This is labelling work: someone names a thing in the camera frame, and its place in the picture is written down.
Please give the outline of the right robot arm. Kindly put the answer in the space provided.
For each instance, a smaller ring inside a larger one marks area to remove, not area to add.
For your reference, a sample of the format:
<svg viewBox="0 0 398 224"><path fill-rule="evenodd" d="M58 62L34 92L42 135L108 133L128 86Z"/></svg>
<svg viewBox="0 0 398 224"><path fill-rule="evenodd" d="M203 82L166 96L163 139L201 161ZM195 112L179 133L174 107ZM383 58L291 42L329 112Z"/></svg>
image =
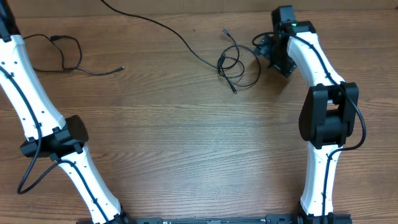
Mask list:
<svg viewBox="0 0 398 224"><path fill-rule="evenodd" d="M298 128L308 143L305 187L297 215L268 215L267 223L352 223L349 214L333 211L333 184L340 154L360 118L359 90L331 66L310 21L299 22L292 6L272 11L273 30L261 34L255 53L283 76L297 68L308 85Z"/></svg>

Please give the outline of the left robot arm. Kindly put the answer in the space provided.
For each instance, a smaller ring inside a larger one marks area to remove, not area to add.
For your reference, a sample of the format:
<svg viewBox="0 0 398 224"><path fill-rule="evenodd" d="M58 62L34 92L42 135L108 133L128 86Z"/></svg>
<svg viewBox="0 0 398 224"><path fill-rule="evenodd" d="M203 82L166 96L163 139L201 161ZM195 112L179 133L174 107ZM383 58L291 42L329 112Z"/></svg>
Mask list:
<svg viewBox="0 0 398 224"><path fill-rule="evenodd" d="M51 167L61 167L77 188L91 223L129 223L91 158L83 121L77 115L64 118L40 84L6 1L1 1L1 86L24 129L21 151L32 159L17 192L25 194L33 188L23 186L36 160L48 157L54 162Z"/></svg>

